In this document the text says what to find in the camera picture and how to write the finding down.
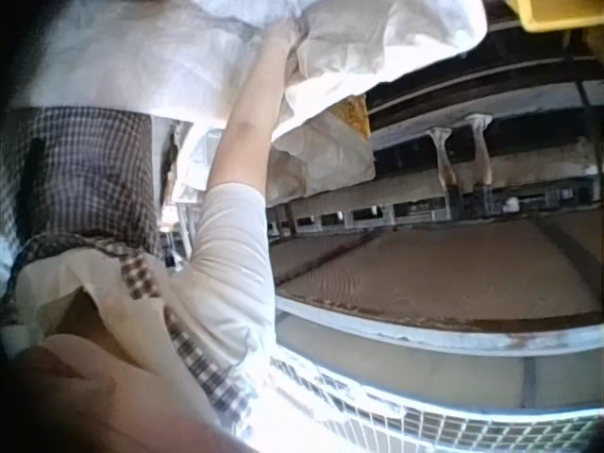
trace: white sleeve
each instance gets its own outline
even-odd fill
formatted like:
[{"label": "white sleeve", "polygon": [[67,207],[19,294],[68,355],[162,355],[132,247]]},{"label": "white sleeve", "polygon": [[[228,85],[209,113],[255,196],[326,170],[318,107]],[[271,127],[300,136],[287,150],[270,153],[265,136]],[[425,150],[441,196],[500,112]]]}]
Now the white sleeve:
[{"label": "white sleeve", "polygon": [[189,267],[173,280],[191,315],[187,324],[223,365],[254,362],[251,356],[267,352],[275,342],[265,208],[264,197],[249,186],[227,183],[210,189]]}]

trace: metal grating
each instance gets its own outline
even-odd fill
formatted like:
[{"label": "metal grating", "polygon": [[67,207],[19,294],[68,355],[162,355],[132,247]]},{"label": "metal grating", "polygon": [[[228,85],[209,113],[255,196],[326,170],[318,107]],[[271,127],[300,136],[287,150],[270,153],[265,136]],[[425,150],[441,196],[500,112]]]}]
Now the metal grating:
[{"label": "metal grating", "polygon": [[308,416],[367,451],[579,451],[604,414],[452,411],[361,386],[284,348],[272,365],[277,386]]}]

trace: white long-sleeve shirt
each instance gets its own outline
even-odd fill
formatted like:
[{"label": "white long-sleeve shirt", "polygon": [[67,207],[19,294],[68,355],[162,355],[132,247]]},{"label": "white long-sleeve shirt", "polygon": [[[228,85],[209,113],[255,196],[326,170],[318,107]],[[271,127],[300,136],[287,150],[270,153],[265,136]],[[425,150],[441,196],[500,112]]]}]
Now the white long-sleeve shirt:
[{"label": "white long-sleeve shirt", "polygon": [[262,379],[275,343],[275,288],[268,255],[265,202],[255,189],[227,183],[208,191],[189,266],[169,277],[145,256],[161,297],[133,300],[118,259],[74,249],[35,261],[20,273],[15,300],[30,337],[43,337],[84,288],[107,329],[141,367],[168,384],[206,422],[217,423],[206,395],[176,353],[163,308],[196,336],[204,354],[235,383]]}]

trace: plaid fabric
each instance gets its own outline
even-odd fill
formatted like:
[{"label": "plaid fabric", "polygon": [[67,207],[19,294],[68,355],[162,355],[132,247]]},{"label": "plaid fabric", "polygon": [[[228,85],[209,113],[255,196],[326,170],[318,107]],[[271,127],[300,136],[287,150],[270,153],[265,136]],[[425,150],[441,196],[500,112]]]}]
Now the plaid fabric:
[{"label": "plaid fabric", "polygon": [[[122,278],[134,300],[158,297],[159,291],[142,254],[120,258]],[[251,403],[258,398],[254,388],[241,389],[228,379],[228,370],[204,356],[191,333],[176,314],[164,308],[164,320],[172,345],[187,369],[199,383],[210,404],[218,413],[221,424],[239,437],[248,431]]]},{"label": "plaid fabric", "polygon": [[[160,296],[143,255],[159,250],[150,127],[147,115],[107,109],[28,109],[8,116],[0,137],[0,215],[14,262],[2,314],[14,307],[10,297],[21,269],[78,247],[119,259],[132,299]],[[222,425],[242,437],[257,398],[253,387],[231,383],[168,308],[164,320],[175,352]]]}]

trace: yellow container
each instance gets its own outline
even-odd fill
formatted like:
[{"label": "yellow container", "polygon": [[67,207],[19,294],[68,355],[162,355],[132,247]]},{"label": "yellow container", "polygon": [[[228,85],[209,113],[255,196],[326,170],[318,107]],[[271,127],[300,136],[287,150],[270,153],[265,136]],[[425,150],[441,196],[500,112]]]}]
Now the yellow container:
[{"label": "yellow container", "polygon": [[508,0],[526,31],[553,31],[604,24],[604,0]]}]

